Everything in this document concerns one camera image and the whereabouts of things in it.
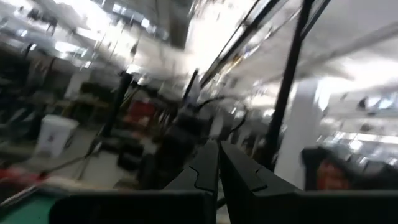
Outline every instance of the black stand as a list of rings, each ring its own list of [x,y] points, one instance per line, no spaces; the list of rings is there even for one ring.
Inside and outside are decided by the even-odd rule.
[[[262,150],[257,150],[254,155],[254,158],[258,161],[258,163],[271,171],[274,171],[275,168],[273,161],[274,155],[278,151],[277,146],[280,127],[282,126],[282,122],[285,116],[286,105],[287,101],[289,100],[289,94],[290,90],[292,89],[297,62],[300,56],[301,46],[303,42],[302,32],[307,25],[313,2],[314,0],[303,1],[303,6],[300,12],[300,17],[297,21],[297,27],[294,33],[292,46],[290,47],[290,53],[287,59],[282,84],[280,86],[278,99],[275,104],[275,112],[272,116],[272,120],[266,136],[266,145],[264,146],[264,148],[262,148]]]
[[[184,96],[182,97],[182,102],[183,102],[183,103],[186,103],[186,102],[187,102],[187,99],[188,99],[188,96],[189,96],[189,92],[190,92],[191,89],[192,89],[193,82],[197,79],[198,73],[199,73],[199,70],[198,70],[198,69],[196,69],[196,70],[193,72],[192,77],[191,77],[191,80],[189,81],[189,84],[188,84],[188,86],[187,86],[187,89],[185,90]]]
[[[99,133],[99,136],[109,137],[111,135],[113,124],[116,120],[116,117],[118,116],[120,106],[122,105],[124,96],[126,95],[127,89],[130,86],[131,80],[132,75],[127,74],[126,72],[122,72],[118,92],[116,93],[116,96],[114,98],[111,112],[109,113],[105,125]]]

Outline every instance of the equipment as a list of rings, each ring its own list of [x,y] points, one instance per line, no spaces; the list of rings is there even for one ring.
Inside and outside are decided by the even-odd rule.
[[[216,223],[219,167],[232,224],[388,222],[396,218],[391,205],[398,199],[397,192],[303,192],[237,147],[210,141],[165,189],[68,197],[51,209],[49,223]]]

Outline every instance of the ceiling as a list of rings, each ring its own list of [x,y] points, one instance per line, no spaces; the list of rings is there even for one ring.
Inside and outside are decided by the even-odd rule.
[[[278,19],[284,17],[286,20],[299,5],[300,1],[290,0],[269,24],[277,26],[280,24]],[[398,68],[398,40],[393,38],[393,31],[397,29],[395,22],[398,22],[394,10],[397,6],[398,2],[394,0],[332,0],[305,39],[296,76],[336,77],[330,79],[331,85],[336,86],[334,93],[362,89],[369,93],[373,88],[376,90],[394,82],[393,71]],[[238,83],[225,91],[255,95],[258,89],[263,89],[264,100],[254,106],[272,106],[279,91],[296,22],[293,19],[286,23],[249,58],[234,67],[228,76],[237,77]],[[389,34],[392,38],[386,40],[382,37],[386,32],[380,29],[391,24],[384,31],[392,32]],[[358,40],[374,45],[363,44],[354,49]]]
[[[54,35],[55,39],[93,50],[102,62],[120,70],[129,67],[133,72],[168,80],[172,83],[170,91],[176,90],[178,94],[195,69],[199,69],[200,75],[205,73],[231,36],[236,31],[235,36],[242,33],[243,27],[238,28],[239,24],[256,2],[1,1],[15,6],[29,2],[34,7],[41,7],[52,13],[62,27]],[[301,5],[301,0],[280,2],[285,4],[281,3],[281,9],[267,18],[264,26],[249,40],[248,45],[259,44],[257,50],[228,73],[217,75],[205,92],[251,96],[250,107],[259,110],[273,106],[297,23],[294,15]],[[266,3],[266,0],[259,1],[251,15],[258,14]],[[120,6],[118,12],[114,10],[115,4]],[[332,0],[305,39],[297,80],[314,76],[326,78],[336,87],[332,87],[331,103],[340,103],[341,95],[346,92],[350,92],[346,101],[354,102],[365,94],[397,90],[394,74],[398,68],[396,8],[398,2],[395,0]],[[115,24],[114,19],[122,17],[122,10],[133,10],[134,18],[142,16],[141,24],[135,23],[131,27],[126,20]],[[143,25],[144,20],[150,26]],[[149,27],[164,30],[167,38],[156,36]],[[88,35],[100,38],[93,39]],[[232,38],[228,46],[236,39]],[[135,45],[136,53],[132,54]],[[234,85],[220,86],[220,80],[234,80]]]

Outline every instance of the black cable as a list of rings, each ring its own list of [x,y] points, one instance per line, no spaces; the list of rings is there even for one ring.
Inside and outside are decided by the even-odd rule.
[[[100,144],[101,144],[101,141],[95,141],[95,140],[94,140],[94,141],[91,143],[88,152],[87,152],[84,156],[74,158],[74,159],[72,159],[72,160],[70,160],[70,161],[67,161],[67,162],[64,162],[63,164],[60,164],[60,165],[58,165],[58,166],[56,166],[56,167],[43,170],[42,172],[39,173],[39,177],[40,177],[40,178],[47,177],[50,173],[53,173],[53,172],[58,171],[58,170],[60,170],[60,169],[63,169],[63,168],[65,168],[65,167],[67,167],[67,166],[73,165],[73,164],[75,164],[75,163],[77,163],[77,162],[85,161],[85,160],[89,159],[91,156],[97,155],[97,153],[98,153],[99,151],[98,151],[98,150],[96,151],[95,149],[96,149],[98,146],[100,146]]]
[[[232,100],[238,100],[239,102],[242,103],[242,99],[239,99],[237,96],[216,96],[214,98],[211,98],[209,100],[204,101],[203,103],[199,104],[196,108],[195,108],[195,112],[199,113],[199,111],[206,106],[209,103],[212,103],[214,101],[219,101],[219,100],[225,100],[225,99],[232,99]],[[231,133],[233,133],[234,131],[238,130],[239,128],[241,128],[243,126],[243,124],[246,122],[246,119],[248,117],[249,114],[249,109],[246,106],[246,104],[242,103],[243,105],[243,109],[244,109],[244,115],[242,117],[241,122],[233,129],[231,129],[228,133],[228,135],[230,135]]]

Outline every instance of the red object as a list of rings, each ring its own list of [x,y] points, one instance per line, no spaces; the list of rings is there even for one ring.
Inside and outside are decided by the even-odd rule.
[[[142,101],[133,101],[130,106],[130,119],[132,122],[138,122],[142,118],[151,118],[155,115],[156,107],[152,103]]]
[[[21,172],[19,170],[14,170],[14,169],[0,170],[0,179],[2,178],[11,179],[18,182],[28,182],[33,184],[45,180],[45,178],[40,177],[37,174]]]
[[[348,190],[349,182],[343,172],[331,162],[323,161],[318,168],[318,190]]]

